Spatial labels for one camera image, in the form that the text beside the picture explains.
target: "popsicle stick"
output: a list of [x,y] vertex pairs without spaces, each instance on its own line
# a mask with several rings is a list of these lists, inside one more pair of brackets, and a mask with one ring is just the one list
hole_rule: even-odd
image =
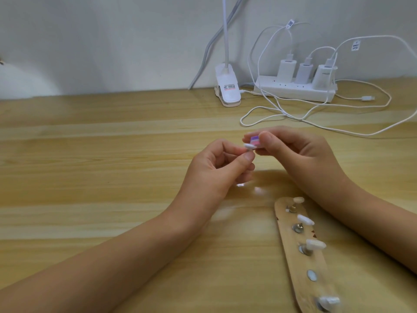
[[[315,250],[311,256],[306,256],[299,251],[299,246],[305,244],[306,239],[316,239],[314,228],[304,224],[302,233],[296,233],[292,229],[294,224],[300,222],[297,219],[298,214],[308,217],[304,208],[306,204],[308,202],[298,204],[296,213],[291,213],[288,207],[293,205],[293,198],[280,198],[275,201],[275,215],[298,306],[303,313],[323,312],[316,304],[317,299],[322,296],[338,297],[323,253]],[[308,270],[314,271],[316,281],[309,279]],[[342,312],[341,305],[332,310],[333,312]]]

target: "power strip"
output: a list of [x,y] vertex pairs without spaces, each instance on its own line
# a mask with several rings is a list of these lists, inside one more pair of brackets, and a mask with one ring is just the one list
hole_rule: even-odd
[[297,84],[295,78],[290,83],[279,83],[275,76],[260,75],[255,83],[254,93],[262,94],[259,89],[259,82],[265,95],[276,95],[280,98],[300,99],[317,102],[331,102],[337,91],[337,84],[331,84],[329,90],[313,89],[312,83]]

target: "person's right hand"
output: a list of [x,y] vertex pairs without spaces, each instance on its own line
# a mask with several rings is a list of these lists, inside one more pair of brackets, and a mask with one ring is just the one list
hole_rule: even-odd
[[354,184],[324,137],[275,126],[247,133],[242,141],[249,143],[257,135],[261,146],[256,153],[274,156],[298,187],[325,209],[349,195]]

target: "forearm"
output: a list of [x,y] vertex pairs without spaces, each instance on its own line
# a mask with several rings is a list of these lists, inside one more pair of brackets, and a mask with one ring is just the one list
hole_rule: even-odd
[[162,214],[0,291],[4,312],[108,312],[181,253],[194,232]]
[[417,273],[417,214],[350,185],[330,214]]

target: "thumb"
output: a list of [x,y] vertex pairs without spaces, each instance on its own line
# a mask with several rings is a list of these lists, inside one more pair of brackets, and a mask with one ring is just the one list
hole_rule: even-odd
[[299,154],[293,152],[285,143],[274,134],[263,131],[259,134],[259,142],[272,156],[288,168],[293,166],[298,159]]
[[225,171],[227,180],[232,183],[237,177],[248,170],[254,159],[255,153],[253,151],[248,151],[236,157],[235,160],[221,169]]

